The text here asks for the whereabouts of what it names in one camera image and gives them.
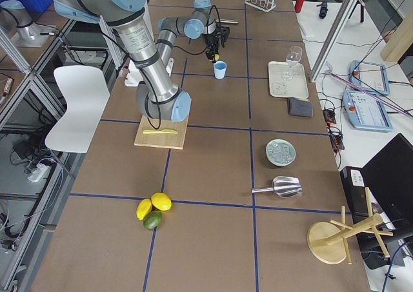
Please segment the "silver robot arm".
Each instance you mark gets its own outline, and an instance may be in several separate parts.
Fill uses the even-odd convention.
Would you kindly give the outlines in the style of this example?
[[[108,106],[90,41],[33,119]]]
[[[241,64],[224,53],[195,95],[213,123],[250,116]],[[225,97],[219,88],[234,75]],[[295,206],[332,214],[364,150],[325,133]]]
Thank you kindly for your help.
[[[45,39],[41,38],[40,27],[34,22],[24,5],[18,0],[1,3],[1,28],[7,32],[16,29],[11,41],[20,47],[42,47]]]
[[[86,23],[104,19],[122,40],[135,67],[143,76],[137,86],[140,112],[148,118],[181,122],[190,112],[190,95],[173,83],[166,71],[176,37],[202,37],[204,53],[216,61],[230,30],[222,26],[210,0],[194,0],[190,16],[167,17],[159,22],[154,40],[144,20],[146,0],[54,0],[58,14]]]

